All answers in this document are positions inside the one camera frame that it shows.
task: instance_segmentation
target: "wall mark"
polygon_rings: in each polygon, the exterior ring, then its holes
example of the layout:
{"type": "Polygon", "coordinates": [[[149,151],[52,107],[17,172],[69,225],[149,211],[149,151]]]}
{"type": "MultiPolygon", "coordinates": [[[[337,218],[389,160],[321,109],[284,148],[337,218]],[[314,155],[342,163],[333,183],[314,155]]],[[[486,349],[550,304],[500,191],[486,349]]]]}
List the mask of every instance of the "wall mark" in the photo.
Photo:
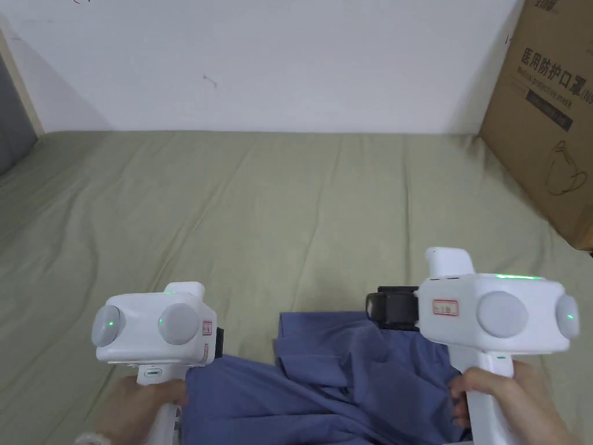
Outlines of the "wall mark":
{"type": "Polygon", "coordinates": [[[202,79],[207,80],[208,82],[210,82],[212,85],[214,85],[214,89],[217,90],[218,89],[218,83],[216,83],[214,81],[214,79],[212,79],[211,77],[208,77],[207,75],[203,75],[202,79]]]}

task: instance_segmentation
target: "green indicator light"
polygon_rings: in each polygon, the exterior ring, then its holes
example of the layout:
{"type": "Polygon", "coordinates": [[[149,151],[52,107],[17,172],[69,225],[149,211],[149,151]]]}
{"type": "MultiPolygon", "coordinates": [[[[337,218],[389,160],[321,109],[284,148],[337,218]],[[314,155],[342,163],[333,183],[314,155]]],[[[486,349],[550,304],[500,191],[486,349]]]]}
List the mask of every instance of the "green indicator light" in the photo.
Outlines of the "green indicator light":
{"type": "Polygon", "coordinates": [[[526,275],[502,275],[496,274],[495,277],[497,278],[511,278],[511,279],[543,279],[540,276],[526,276],[526,275]]]}

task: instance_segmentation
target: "brown cardboard box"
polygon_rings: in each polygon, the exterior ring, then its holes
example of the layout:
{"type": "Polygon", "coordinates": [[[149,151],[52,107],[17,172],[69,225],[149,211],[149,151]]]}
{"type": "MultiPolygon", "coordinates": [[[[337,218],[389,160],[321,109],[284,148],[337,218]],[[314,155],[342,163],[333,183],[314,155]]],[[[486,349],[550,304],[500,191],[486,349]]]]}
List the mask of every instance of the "brown cardboard box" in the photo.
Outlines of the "brown cardboard box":
{"type": "Polygon", "coordinates": [[[480,135],[556,230],[593,249],[593,0],[526,0],[480,135]]]}

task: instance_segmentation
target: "bed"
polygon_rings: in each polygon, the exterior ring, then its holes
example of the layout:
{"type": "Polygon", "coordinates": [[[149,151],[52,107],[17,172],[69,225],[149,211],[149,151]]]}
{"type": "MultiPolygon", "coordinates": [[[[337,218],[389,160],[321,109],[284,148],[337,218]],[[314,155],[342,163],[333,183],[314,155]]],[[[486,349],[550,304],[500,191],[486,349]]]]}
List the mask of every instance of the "bed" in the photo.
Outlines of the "bed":
{"type": "Polygon", "coordinates": [[[90,342],[111,295],[198,280],[225,353],[273,360],[278,314],[360,310],[428,273],[429,246],[542,275],[580,305],[567,353],[531,359],[593,443],[593,259],[475,136],[67,132],[0,176],[0,443],[66,444],[126,367],[90,342]]]}

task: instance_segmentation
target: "hand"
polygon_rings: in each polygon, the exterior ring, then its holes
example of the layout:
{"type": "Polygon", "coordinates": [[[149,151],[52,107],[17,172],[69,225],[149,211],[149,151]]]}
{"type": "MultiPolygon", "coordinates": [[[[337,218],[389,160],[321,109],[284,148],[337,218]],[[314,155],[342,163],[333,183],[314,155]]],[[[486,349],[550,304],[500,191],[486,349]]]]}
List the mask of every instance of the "hand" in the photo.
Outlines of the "hand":
{"type": "Polygon", "coordinates": [[[546,382],[526,363],[514,361],[515,375],[499,376],[470,368],[451,384],[455,422],[469,428],[470,416],[465,393],[478,391],[496,398],[513,432],[524,445],[574,445],[575,439],[550,399],[546,382]]]}
{"type": "Polygon", "coordinates": [[[187,405],[188,401],[183,380],[142,386],[136,376],[125,377],[105,401],[95,432],[107,437],[111,445],[140,445],[163,404],[187,405]]]}

